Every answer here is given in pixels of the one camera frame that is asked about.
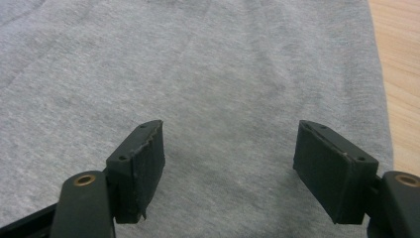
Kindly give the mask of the grey hoodie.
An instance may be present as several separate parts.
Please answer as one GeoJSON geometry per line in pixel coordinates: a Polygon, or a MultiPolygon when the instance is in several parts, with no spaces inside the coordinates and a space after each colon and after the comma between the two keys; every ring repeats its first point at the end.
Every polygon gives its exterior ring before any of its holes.
{"type": "Polygon", "coordinates": [[[0,0],[0,227],[156,119],[163,175],[118,238],[366,238],[292,164],[311,120],[392,167],[368,0],[0,0]]]}

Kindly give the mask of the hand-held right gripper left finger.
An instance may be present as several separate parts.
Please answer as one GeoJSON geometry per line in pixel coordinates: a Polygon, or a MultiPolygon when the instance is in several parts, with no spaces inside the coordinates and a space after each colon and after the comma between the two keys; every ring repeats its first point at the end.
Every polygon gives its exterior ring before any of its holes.
{"type": "Polygon", "coordinates": [[[162,125],[161,120],[139,125],[106,160],[106,177],[117,189],[112,200],[119,224],[147,218],[165,165],[162,125]]]}

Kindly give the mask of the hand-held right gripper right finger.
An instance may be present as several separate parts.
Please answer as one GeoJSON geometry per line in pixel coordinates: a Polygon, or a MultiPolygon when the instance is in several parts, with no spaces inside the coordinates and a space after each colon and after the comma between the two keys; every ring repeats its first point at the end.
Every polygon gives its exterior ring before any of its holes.
{"type": "Polygon", "coordinates": [[[293,168],[333,222],[363,222],[378,160],[331,128],[301,120],[293,168]]]}

